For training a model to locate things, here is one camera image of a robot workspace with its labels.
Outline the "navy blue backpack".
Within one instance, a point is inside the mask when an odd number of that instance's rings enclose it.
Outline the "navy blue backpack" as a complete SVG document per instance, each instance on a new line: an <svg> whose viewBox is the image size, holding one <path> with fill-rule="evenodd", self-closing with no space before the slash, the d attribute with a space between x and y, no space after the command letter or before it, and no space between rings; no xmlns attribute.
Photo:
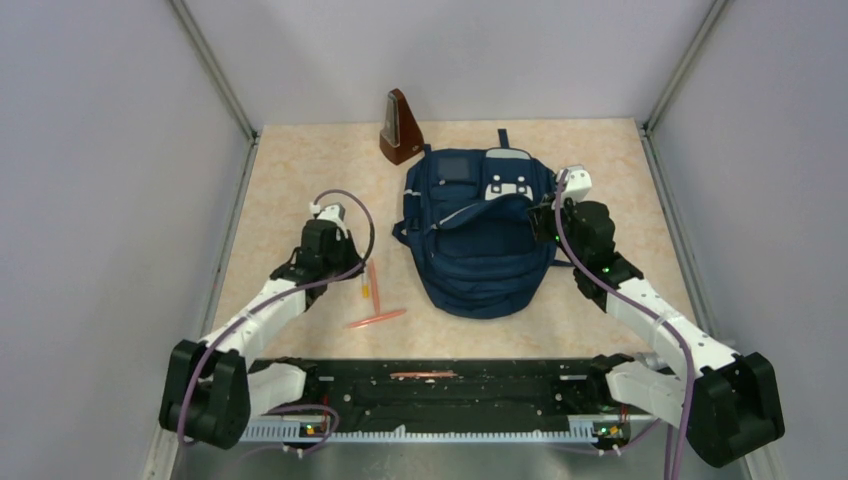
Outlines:
<svg viewBox="0 0 848 480"><path fill-rule="evenodd" d="M531 211L552 197L556 174L506 130L489 149L426 149L406 174L403 217L393 236L406 246L433 305L487 320L526 308L556 246L537 239Z"/></svg>

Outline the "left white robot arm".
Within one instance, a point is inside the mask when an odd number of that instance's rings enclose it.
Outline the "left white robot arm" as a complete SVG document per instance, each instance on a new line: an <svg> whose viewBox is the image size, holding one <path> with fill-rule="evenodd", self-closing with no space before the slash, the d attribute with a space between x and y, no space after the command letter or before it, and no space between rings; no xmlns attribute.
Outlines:
<svg viewBox="0 0 848 480"><path fill-rule="evenodd" d="M305 313L329 284L364 268L340 208L332 205L308 220L301 243L269 276L248 305L200 340L172 350L158 421L161 428L221 449L236 445L249 421L287 404L308 413L320 386L287 365L249 369L279 331Z"/></svg>

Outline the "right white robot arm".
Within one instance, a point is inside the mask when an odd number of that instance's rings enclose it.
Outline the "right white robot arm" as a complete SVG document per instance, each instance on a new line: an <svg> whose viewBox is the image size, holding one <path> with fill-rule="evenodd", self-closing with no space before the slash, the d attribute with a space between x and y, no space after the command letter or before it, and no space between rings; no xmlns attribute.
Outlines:
<svg viewBox="0 0 848 480"><path fill-rule="evenodd" d="M594 409L612 412L624 403L648 412L677 428L715 468L784 436L771 362L715 340L663 300L617 251L605 204L558 203L547 195L530 208L529 217L536 239L556 244L573 263L578 290L640 337L670 370L624 357L602 358L599 374L586 385Z"/></svg>

